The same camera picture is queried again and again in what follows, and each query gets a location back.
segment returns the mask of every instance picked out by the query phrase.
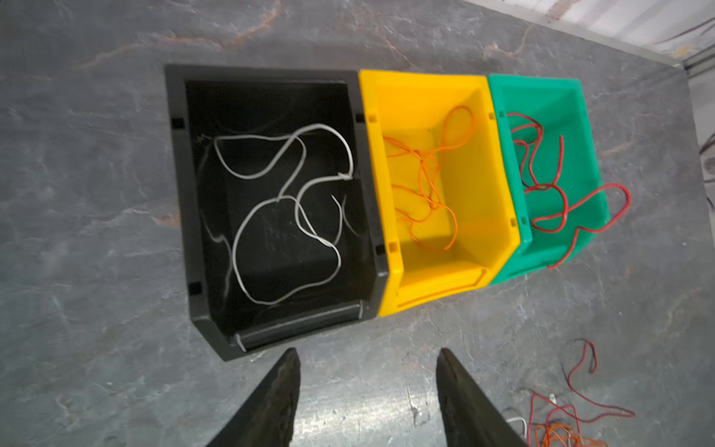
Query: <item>red wire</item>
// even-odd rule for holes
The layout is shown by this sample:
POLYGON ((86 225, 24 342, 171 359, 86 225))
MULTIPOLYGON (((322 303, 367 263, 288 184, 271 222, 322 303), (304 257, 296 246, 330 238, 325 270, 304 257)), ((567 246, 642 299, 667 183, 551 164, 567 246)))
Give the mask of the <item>red wire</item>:
POLYGON ((615 406, 615 405, 605 405, 605 404, 602 404, 602 403, 594 402, 594 401, 592 401, 591 399, 585 397, 583 394, 579 393, 579 392, 573 387, 573 385, 571 385, 571 376, 581 367, 581 365, 583 365, 583 362, 586 361, 586 354, 587 354, 587 352, 588 352, 588 347, 591 347, 591 352, 593 353, 593 367, 592 367, 592 368, 589 368, 589 369, 588 369, 588 372, 589 372, 590 374, 593 374, 593 373, 596 372, 596 369, 597 369, 597 367, 598 367, 598 359, 596 358, 596 346, 595 346, 595 345, 593 344, 593 342, 591 342, 590 340, 585 340, 585 341, 583 342, 583 355, 581 356, 581 361, 579 361, 579 362, 576 364, 576 366, 574 366, 574 367, 571 369, 571 371, 569 371, 568 375, 566 376, 566 383, 568 384, 568 388, 569 388, 571 391, 573 391, 574 393, 576 393, 579 397, 581 397, 582 399, 584 399, 586 402, 589 402, 589 403, 592 404, 592 405, 595 405, 595 406, 597 406, 597 407, 599 407, 599 408, 607 408, 607 409, 610 409, 610 410, 618 410, 618 411, 620 411, 620 413, 605 412, 605 413, 599 414, 599 415, 596 416, 595 418, 591 418, 591 419, 581 419, 581 418, 578 417, 578 414, 576 413, 576 407, 575 407, 573 404, 564 405, 564 406, 558 406, 558 405, 556 405, 554 402, 551 402, 550 400, 548 400, 547 398, 545 398, 544 396, 542 396, 541 394, 534 393, 534 394, 531 396, 531 413, 530 413, 530 415, 529 415, 529 425, 528 425, 527 436, 526 436, 526 443, 527 443, 528 445, 531 445, 529 441, 530 441, 530 439, 531 439, 531 438, 530 438, 530 437, 531 437, 531 425, 532 425, 532 423, 533 423, 533 417, 534 417, 534 400, 535 400, 536 398, 540 398, 542 401, 545 401, 545 402, 547 402, 547 403, 549 403, 549 404, 551 404, 552 406, 555 407, 553 410, 551 410, 551 412, 549 412, 548 416, 546 416, 546 423, 544 424, 544 426, 548 427, 548 420, 551 419, 551 416, 552 416, 554 413, 556 413, 557 411, 563 411, 563 412, 566 413, 568 416, 570 416, 570 417, 572 417, 573 419, 576 420, 576 430, 578 431, 578 434, 579 434, 579 435, 581 434, 581 427, 579 426, 579 423, 580 423, 580 422, 583 422, 583 423, 593 423, 593 422, 596 422, 596 421, 598 421, 598 420, 600 420, 600 419, 602 419, 602 418, 606 418, 606 417, 609 417, 609 416, 614 416, 614 417, 619 417, 619 418, 635 418, 635 417, 636 417, 636 414, 635 414, 633 411, 631 411, 631 410, 629 410, 629 409, 627 409, 627 408, 623 408, 623 407, 619 407, 619 406, 615 406), (572 413, 569 413, 568 411, 566 411, 567 408, 572 408, 572 409, 573 409, 573 414, 572 414, 572 413))
POLYGON ((573 239, 571 240, 571 246, 568 248, 568 251, 566 251, 566 254, 558 260, 555 264, 549 265, 548 268, 549 270, 553 270, 557 268, 559 265, 563 264, 569 256, 571 256, 571 253, 573 253, 574 249, 576 248, 576 243, 578 242, 578 232, 583 230, 589 233, 597 234, 606 231, 608 228, 610 228, 616 221, 621 219, 624 214, 626 214, 626 211, 628 208, 631 206, 631 192, 628 190, 628 188, 624 187, 623 185, 620 185, 619 183, 609 183, 607 185, 604 185, 602 187, 597 188, 596 190, 592 191, 590 194, 585 196, 583 199, 579 200, 576 204, 572 205, 571 207, 568 206, 568 198, 566 196, 566 193, 559 187, 557 186, 557 182, 561 178, 561 173, 563 170, 563 152, 564 152, 564 147, 563 147, 563 135, 559 136, 559 154, 558 154, 558 165, 556 168, 556 175, 553 178, 553 181, 551 183, 539 183, 536 179, 536 176, 534 175, 533 171, 533 162, 534 162, 534 157, 536 156, 536 152, 538 151, 541 142, 543 141, 543 136, 544 136, 544 129, 541 124, 539 124, 534 118, 528 117, 524 114, 521 113, 509 113, 507 114, 509 117, 521 117, 524 119, 527 119, 530 121, 527 124, 522 124, 521 126, 517 126, 511 130, 511 133, 518 132, 523 129, 529 129, 529 128, 535 128, 536 129, 536 138, 530 142, 527 143, 526 141, 522 139, 515 139, 513 143, 517 146, 522 146, 526 150, 524 153, 524 158, 521 160, 521 165, 519 167, 519 173, 521 175, 521 183, 524 185, 526 188, 524 190, 524 194, 528 194, 530 192, 534 191, 548 191, 551 189, 555 189, 558 191, 558 193, 561 195, 561 199, 563 201, 563 211, 556 213, 551 216, 543 216, 543 217, 537 217, 535 219, 531 220, 531 226, 541 232, 547 233, 547 234, 554 234, 558 233, 561 230, 564 229, 566 226, 566 221, 568 219, 568 213, 574 211, 576 208, 580 207, 584 203, 588 202, 594 195, 598 194, 601 191, 607 190, 609 188, 619 188, 621 191, 626 196, 626 204, 621 208, 619 212, 614 215, 610 221, 608 221, 607 224, 605 224, 603 227, 598 228, 598 229, 593 229, 593 228, 586 228, 583 226, 577 226, 576 229, 573 232, 573 239), (531 158, 529 159, 529 175, 531 176, 531 179, 534 182, 533 186, 527 185, 526 181, 524 181, 524 166, 526 164, 526 159, 529 158, 529 147, 533 144, 534 148, 533 151, 531 151, 531 158), (537 222, 542 222, 544 220, 551 220, 551 219, 556 219, 557 217, 561 217, 561 224, 555 228, 554 230, 548 230, 546 228, 539 227, 536 223, 537 222))
POLYGON ((547 217, 538 217, 531 221, 532 226, 534 226, 537 230, 539 230, 539 228, 534 225, 534 222, 540 222, 541 220, 553 219, 553 218, 558 217, 562 214, 568 214, 569 212, 574 211, 576 208, 578 208, 581 205, 583 205, 584 203, 588 202, 588 200, 591 199, 594 195, 598 194, 601 191, 605 191, 609 188, 619 188, 626 195, 626 204, 623 206, 623 208, 621 208, 621 211, 618 211, 616 213, 616 215, 614 215, 611 218, 611 220, 608 221, 608 223, 605 224, 601 228, 592 229, 592 228, 583 227, 581 225, 576 227, 576 231, 573 232, 573 239, 571 241, 571 246, 568 248, 568 251, 560 260, 558 260, 556 262, 556 264, 549 265, 548 266, 549 270, 553 270, 553 269, 557 268, 559 265, 563 264, 568 259, 569 256, 571 256, 573 249, 576 248, 576 242, 578 241, 578 232, 580 230, 583 230, 583 231, 589 232, 589 233, 593 233, 593 234, 602 233, 602 232, 606 231, 608 228, 611 228, 611 226, 613 226, 613 224, 616 223, 616 221, 621 219, 621 217, 623 217, 623 215, 626 214, 626 211, 628 211, 628 208, 631 207, 631 192, 628 190, 628 188, 624 187, 623 185, 620 185, 619 183, 608 183, 607 185, 604 185, 604 186, 592 191, 591 194, 585 196, 583 199, 578 201, 571 208, 565 209, 564 211, 562 211, 556 215, 551 215, 551 216, 547 216, 547 217))
POLYGON ((404 190, 404 191, 406 191, 406 192, 409 192, 409 193, 412 194, 412 195, 416 195, 417 197, 421 197, 421 198, 425 199, 425 200, 427 201, 427 203, 429 204, 430 211, 429 211, 429 213, 427 214, 427 216, 425 216, 423 219, 415 219, 414 217, 410 216, 410 215, 409 215, 408 213, 406 213, 405 211, 403 211, 403 210, 401 210, 401 209, 399 209, 399 208, 395 208, 395 211, 396 211, 396 212, 399 212, 402 216, 404 216, 404 218, 398 219, 398 221, 406 221, 406 222, 408 222, 408 223, 410 224, 410 228, 409 228, 409 230, 408 230, 409 233, 410 233, 410 237, 411 237, 419 246, 421 246, 422 248, 424 248, 424 249, 426 249, 426 250, 433 251, 433 252, 439 252, 439 251, 443 251, 443 250, 449 250, 449 249, 452 247, 452 245, 454 245, 454 242, 457 240, 457 231, 458 231, 457 215, 454 213, 454 211, 453 211, 451 208, 449 208, 447 205, 444 205, 444 204, 442 203, 442 197, 440 196, 439 190, 438 190, 437 187, 435 186, 435 182, 437 181, 437 176, 439 175, 439 172, 440 172, 440 170, 442 169, 442 167, 440 166, 438 157, 439 157, 439 155, 442 154, 444 151, 457 149, 457 148, 462 147, 463 145, 467 144, 467 143, 471 140, 472 135, 474 134, 474 131, 475 131, 474 113, 472 113, 472 110, 471 110, 469 107, 464 106, 464 105, 458 105, 458 106, 452 108, 452 109, 449 111, 449 113, 447 113, 447 117, 445 118, 445 121, 444 121, 444 123, 443 123, 443 125, 442 125, 442 145, 439 146, 439 147, 437 147, 437 148, 435 148, 435 149, 430 150, 429 152, 424 152, 424 155, 425 155, 425 156, 422 155, 422 152, 411 149, 409 146, 407 146, 405 143, 401 142, 401 141, 398 140, 398 139, 394 139, 394 138, 390 138, 390 137, 383 137, 383 139, 384 139, 387 143, 390 143, 390 144, 392 144, 393 146, 395 146, 395 147, 401 149, 402 151, 404 151, 403 153, 400 153, 400 154, 388 155, 388 158, 403 157, 403 156, 405 156, 405 155, 411 154, 411 155, 413 155, 414 157, 416 157, 416 158, 420 161, 420 167, 419 167, 419 169, 418 169, 418 171, 417 171, 417 184, 418 184, 418 186, 419 186, 419 188, 420 188, 420 192, 421 192, 422 194, 418 194, 417 192, 412 191, 410 188, 407 188, 407 187, 404 187, 404 186, 400 186, 400 185, 392 185, 392 187, 395 188, 395 189, 398 189, 398 190, 404 190), (456 112, 456 111, 458 111, 458 110, 460 110, 460 109, 464 109, 467 113, 469 113, 469 117, 470 117, 469 133, 467 134, 466 139, 464 139, 462 142, 459 142, 459 143, 457 143, 457 144, 447 145, 447 144, 446 144, 446 139, 447 139, 447 127, 448 127, 448 124, 449 124, 449 122, 450 122, 450 118, 452 117, 452 115, 454 114, 454 112, 456 112), (431 166, 427 163, 427 161, 428 161, 429 159, 431 159, 431 160, 434 162, 434 164, 435 164, 434 167, 431 167, 431 166), (433 173, 433 178, 430 177, 430 175, 428 174, 428 170, 433 173), (429 195, 427 195, 427 193, 425 192, 425 189, 424 189, 424 186, 423 186, 423 183, 422 183, 422 175, 423 175, 423 174, 424 174, 425 178, 427 179, 427 182, 429 183, 430 188, 431 188, 429 195), (432 196, 433 196, 433 195, 436 195, 436 196, 437 196, 437 200, 433 200, 433 199, 432 199, 432 196), (452 240, 451 240, 444 248, 434 249, 434 248, 428 247, 427 245, 424 245, 424 244, 422 243, 422 241, 420 241, 420 240, 417 238, 417 236, 415 236, 415 233, 414 233, 414 231, 413 231, 413 228, 414 228, 414 226, 415 226, 415 223, 425 222, 427 219, 429 219, 430 217, 433 216, 433 213, 434 213, 436 210, 438 210, 438 209, 440 209, 440 208, 444 208, 445 210, 449 211, 449 212, 452 214, 452 218, 453 218, 453 220, 454 220, 454 234, 453 234, 453 236, 452 236, 452 240))

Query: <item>orange wire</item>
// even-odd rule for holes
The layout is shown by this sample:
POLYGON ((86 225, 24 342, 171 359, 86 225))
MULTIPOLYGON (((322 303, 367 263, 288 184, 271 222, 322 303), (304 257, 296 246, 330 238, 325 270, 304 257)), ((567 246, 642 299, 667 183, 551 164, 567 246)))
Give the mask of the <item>orange wire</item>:
POLYGON ((401 149, 403 152, 399 154, 392 154, 388 155, 387 158, 396 158, 396 157, 403 157, 405 155, 412 155, 416 157, 418 160, 420 160, 420 167, 417 171, 417 184, 420 187, 420 193, 417 193, 415 191, 412 191, 411 189, 400 186, 400 185, 392 185, 393 188, 397 190, 404 190, 409 192, 412 195, 416 195, 418 197, 422 197, 425 199, 430 207, 430 211, 427 214, 426 217, 423 219, 415 219, 414 217, 410 216, 408 213, 405 211, 395 208, 395 211, 399 212, 404 218, 398 219, 398 222, 409 222, 410 223, 410 228, 409 228, 409 233, 410 237, 422 248, 425 248, 426 250, 430 251, 442 251, 442 250, 449 250, 452 245, 454 245, 454 242, 457 240, 457 231, 458 231, 458 225, 457 225, 457 215, 454 213, 454 211, 449 208, 447 205, 444 205, 442 203, 442 197, 440 196, 440 193, 435 186, 435 182, 437 180, 437 176, 439 175, 439 172, 442 170, 442 167, 440 166, 439 161, 437 160, 437 157, 435 157, 435 154, 438 152, 444 152, 452 149, 457 149, 459 147, 462 147, 463 145, 467 144, 470 139, 472 139, 472 136, 474 135, 475 131, 475 121, 474 121, 474 114, 472 111, 463 105, 456 106, 452 108, 449 113, 447 113, 447 117, 445 118, 445 121, 442 126, 442 144, 441 146, 435 148, 432 151, 426 152, 423 154, 421 151, 416 151, 414 149, 411 149, 409 146, 407 146, 404 142, 401 142, 399 139, 391 138, 391 137, 383 137, 383 139, 387 142, 390 143, 392 146, 397 147, 398 149, 401 149), (458 143, 458 144, 452 144, 452 145, 446 145, 445 140, 447 138, 447 126, 450 121, 450 118, 454 114, 454 112, 458 111, 459 109, 464 109, 467 112, 469 112, 469 117, 470 117, 470 126, 469 126, 469 133, 467 133, 467 137, 464 139, 464 141, 458 143), (434 163, 434 166, 430 166, 427 161, 431 160, 434 163), (432 173, 433 177, 430 177, 428 170, 432 173), (427 192, 425 192, 425 188, 423 186, 422 182, 422 176, 427 179, 427 183, 430 185, 430 191, 429 195, 427 192), (413 228, 415 223, 423 223, 427 221, 430 217, 433 216, 433 213, 440 209, 444 208, 445 210, 449 211, 452 215, 452 219, 454 220, 454 235, 452 236, 452 240, 442 249, 434 249, 431 247, 428 247, 422 243, 416 236, 415 233, 413 232, 413 228))
POLYGON ((549 427, 535 424, 534 438, 537 447, 551 447, 553 441, 560 441, 563 447, 569 447, 569 445, 573 447, 608 447, 608 444, 603 441, 582 437, 574 427, 562 423, 552 423, 549 427), (538 440, 539 430, 543 430, 543 438, 540 443, 538 440), (562 436, 557 430, 562 430, 566 435, 562 436))

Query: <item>concrete floor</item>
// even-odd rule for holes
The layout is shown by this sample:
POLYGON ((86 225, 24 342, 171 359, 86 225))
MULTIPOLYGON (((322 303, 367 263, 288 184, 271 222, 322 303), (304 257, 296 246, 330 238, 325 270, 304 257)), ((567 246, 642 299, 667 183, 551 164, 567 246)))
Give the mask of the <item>concrete floor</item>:
POLYGON ((638 414, 584 434, 712 444, 715 250, 683 71, 458 0, 3 1, 0 36, 4 445, 203 446, 283 352, 223 363, 189 322, 167 62, 579 78, 603 179, 633 194, 556 271, 294 343, 294 446, 444 446, 442 347, 505 416, 528 390, 582 409, 576 338, 599 368, 575 385, 638 414))

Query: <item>plastic storage bin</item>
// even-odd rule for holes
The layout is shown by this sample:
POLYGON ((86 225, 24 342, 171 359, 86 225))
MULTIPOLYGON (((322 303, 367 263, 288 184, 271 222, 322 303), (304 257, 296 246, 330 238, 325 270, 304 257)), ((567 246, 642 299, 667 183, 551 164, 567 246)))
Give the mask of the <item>plastic storage bin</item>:
MULTIPOLYGON (((531 141, 536 131, 525 129, 511 134, 512 128, 527 121, 519 117, 507 117, 507 114, 525 114, 544 126, 543 142, 533 163, 534 173, 539 181, 553 179, 558 165, 558 139, 559 135, 563 135, 563 172, 558 186, 568 196, 569 204, 576 203, 603 184, 593 148, 581 82, 577 79, 544 79, 504 74, 493 74, 488 80, 497 115, 504 166, 522 236, 521 245, 493 281, 500 283, 554 264, 571 245, 577 225, 601 227, 610 220, 610 213, 606 195, 598 194, 570 212, 566 227, 559 233, 546 234, 531 228, 533 218, 563 211, 563 202, 555 190, 524 195, 519 163, 525 150, 515 147, 512 141, 514 137, 531 141)), ((558 224, 556 219, 541 223, 546 228, 554 228, 558 224)), ((571 257, 580 252, 595 236, 580 232, 571 257)))
MULTIPOLYGON (((518 247, 519 231, 487 79, 363 70, 360 86, 390 266, 379 315, 489 284, 518 247), (392 188, 394 183, 416 189, 419 161, 388 159, 383 137, 428 152, 440 144, 446 115, 458 105, 472 111, 476 130, 465 146, 442 152, 436 185, 457 216, 458 235, 449 250, 433 252, 413 241, 408 225, 398 222, 395 213, 395 207, 415 215, 419 205, 428 208, 424 201, 415 203, 422 199, 392 188)), ((468 115, 455 114, 448 133, 467 134, 468 126, 468 115)), ((432 247, 444 246, 453 231, 444 210, 415 226, 415 235, 432 247)))
MULTIPOLYGON (((217 353, 228 360, 377 315, 388 264, 357 73, 168 66, 166 79, 189 313, 217 353), (285 135, 316 122, 345 137, 355 160, 354 179, 311 187, 302 204, 319 235, 334 235, 340 213, 330 195, 345 198, 346 218, 356 234, 343 227, 337 244, 342 267, 331 282, 276 305, 255 304, 229 270, 227 248, 249 210, 277 195, 302 150, 294 144, 264 177, 242 181, 220 164, 211 139, 285 135)), ((314 131, 301 138, 307 158, 287 191, 293 195, 312 178, 347 170, 345 148, 337 137, 314 131)), ((260 171, 282 144, 242 142, 241 150, 227 147, 222 154, 229 166, 244 173, 260 171)), ((241 236, 236 259, 254 298, 273 300, 298 285, 325 279, 335 269, 335 252, 295 227, 293 203, 283 200, 262 208, 241 236)))

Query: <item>white wire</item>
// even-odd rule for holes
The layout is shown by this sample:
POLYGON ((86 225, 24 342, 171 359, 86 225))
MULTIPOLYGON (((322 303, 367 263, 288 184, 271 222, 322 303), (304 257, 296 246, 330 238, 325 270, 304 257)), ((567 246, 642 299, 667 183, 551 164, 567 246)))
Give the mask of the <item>white wire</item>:
POLYGON ((241 343, 241 335, 240 335, 238 332, 236 332, 236 344, 238 344, 238 347, 241 348, 241 350, 242 350, 243 352, 245 352, 245 353, 248 352, 248 351, 246 350, 246 347, 243 346, 243 343, 241 343))
POLYGON ((345 195, 345 196, 342 197, 342 218, 344 219, 345 224, 346 224, 347 227, 350 229, 350 231, 352 231, 352 233, 353 233, 355 236, 360 237, 360 235, 358 234, 358 232, 355 231, 355 228, 353 228, 352 225, 350 224, 350 222, 347 221, 347 215, 345 214, 345 201, 347 201, 347 195, 345 195))
POLYGON ((512 423, 512 422, 516 422, 516 421, 521 421, 521 422, 524 424, 524 434, 523 434, 523 436, 524 436, 524 438, 526 438, 526 436, 528 435, 527 430, 528 430, 528 427, 529 427, 529 424, 528 424, 528 422, 526 422, 526 419, 522 418, 521 416, 518 416, 518 417, 516 417, 516 418, 509 418, 509 419, 507 419, 507 420, 506 420, 506 423, 512 423))
POLYGON ((317 185, 318 183, 334 182, 334 181, 338 181, 338 180, 342 180, 342 181, 352 180, 352 173, 353 173, 353 169, 354 169, 353 162, 352 162, 352 152, 350 151, 350 146, 348 145, 347 141, 345 141, 345 138, 337 130, 333 129, 330 126, 327 126, 326 124, 321 124, 321 123, 310 124, 308 126, 301 127, 298 130, 296 130, 295 132, 293 132, 291 135, 284 135, 281 137, 265 137, 263 135, 250 134, 250 135, 227 135, 227 136, 221 136, 221 137, 214 138, 214 148, 216 149, 216 154, 218 155, 221 164, 223 164, 223 167, 226 168, 226 170, 229 173, 231 173, 232 175, 234 175, 235 177, 238 177, 243 180, 253 180, 253 179, 259 178, 259 177, 267 174, 275 166, 278 159, 285 153, 285 151, 288 149, 288 147, 296 139, 302 145, 303 151, 302 151, 302 156, 301 156, 300 162, 298 163, 298 166, 296 167, 295 171, 292 173, 292 175, 289 177, 289 179, 286 181, 286 183, 284 183, 284 185, 281 187, 277 197, 274 197, 272 199, 263 200, 262 202, 258 203, 256 206, 254 206, 248 212, 248 214, 244 218, 243 222, 241 222, 241 225, 239 226, 238 231, 236 231, 236 236, 234 237, 234 240, 233 240, 233 246, 231 249, 231 260, 232 260, 231 263, 233 265, 234 274, 236 275, 236 279, 238 280, 238 284, 241 287, 241 290, 243 291, 243 293, 248 297, 249 300, 251 300, 252 302, 254 302, 256 304, 274 305, 274 304, 281 303, 283 300, 288 299, 289 297, 293 296, 297 292, 300 292, 301 290, 304 290, 307 288, 313 288, 313 287, 317 287, 317 286, 329 283, 337 275, 338 271, 340 271, 340 267, 342 266, 342 259, 340 257, 340 251, 338 251, 336 244, 342 234, 342 220, 345 216, 343 208, 340 206, 340 203, 337 201, 335 196, 331 195, 333 201, 335 202, 335 204, 337 205, 337 208, 339 209, 340 224, 338 225, 338 231, 337 231, 337 236, 335 238, 335 241, 330 242, 330 241, 326 240, 325 238, 317 235, 315 228, 313 228, 313 226, 310 224, 310 220, 307 218, 307 215, 305 214, 305 210, 303 209, 302 205, 300 204, 300 200, 302 199, 303 195, 308 190, 308 188, 310 188, 311 186, 317 185), (312 180, 306 182, 300 188, 296 197, 285 195, 285 190, 288 188, 290 183, 292 183, 292 181, 298 175, 298 172, 302 168, 303 163, 305 161, 305 157, 306 157, 307 150, 305 147, 305 143, 303 143, 303 141, 298 136, 303 133, 310 132, 312 130, 319 130, 319 129, 325 130, 325 131, 328 131, 328 132, 334 134, 340 140, 340 142, 342 142, 343 146, 345 146, 345 150, 347 151, 347 160, 348 160, 347 174, 339 172, 337 175, 318 177, 318 178, 312 179, 312 180), (263 139, 263 140, 267 140, 267 141, 280 141, 280 140, 285 139, 286 142, 281 146, 281 148, 278 150, 278 153, 273 157, 273 159, 270 161, 268 166, 266 166, 266 168, 264 168, 263 170, 259 171, 258 173, 255 173, 255 174, 248 174, 248 175, 239 174, 238 172, 235 172, 234 170, 229 168, 228 165, 226 164, 226 162, 224 161, 223 156, 221 155, 221 151, 219 150, 219 147, 218 147, 218 141, 220 141, 220 140, 234 140, 234 139, 250 139, 250 138, 263 139), (266 205, 278 203, 283 199, 289 199, 289 200, 292 200, 293 202, 295 202, 293 212, 294 212, 295 224, 298 226, 298 229, 300 231, 302 231, 308 237, 316 239, 317 241, 319 241, 326 247, 330 247, 335 251, 335 255, 337 257, 337 266, 335 267, 335 270, 332 272, 332 274, 330 274, 330 276, 328 276, 324 280, 317 281, 315 283, 308 283, 308 284, 298 286, 295 289, 293 289, 293 290, 289 291, 288 293, 286 293, 285 295, 283 295, 282 297, 280 297, 276 300, 273 300, 273 301, 256 300, 255 298, 253 298, 250 295, 250 293, 248 293, 248 290, 246 290, 246 287, 243 283, 243 279, 241 278, 241 274, 238 271, 238 265, 235 262, 238 241, 241 237, 241 234, 243 233, 243 230, 246 228, 246 225, 251 220, 251 218, 256 214, 256 212, 258 212, 258 210, 260 210, 261 208, 263 208, 266 205), (299 215, 298 215, 299 211, 300 211, 300 215, 302 215, 302 217, 305 220, 305 223, 308 226, 308 228, 310 229, 310 231, 306 230, 302 226, 302 224, 300 222, 299 215))
POLYGON ((226 278, 224 280, 224 299, 226 299, 226 297, 228 296, 229 288, 231 287, 231 271, 233 270, 233 259, 231 258, 231 244, 228 243, 228 239, 226 239, 226 236, 219 235, 218 237, 216 237, 213 235, 213 233, 211 233, 211 229, 206 223, 206 217, 204 217, 204 228, 206 228, 206 232, 209 233, 209 237, 212 241, 216 242, 217 244, 223 242, 226 245, 226 251, 229 255, 228 270, 226 270, 226 278))
MULTIPOLYGON (((201 134, 198 137, 198 142, 201 143, 205 141, 206 139, 211 141, 211 138, 207 137, 206 135, 201 134)), ((211 153, 211 144, 204 144, 204 155, 201 157, 201 161, 199 162, 199 167, 196 169, 196 183, 197 185, 201 183, 201 177, 204 172, 204 166, 206 165, 206 161, 209 159, 209 154, 211 153)))

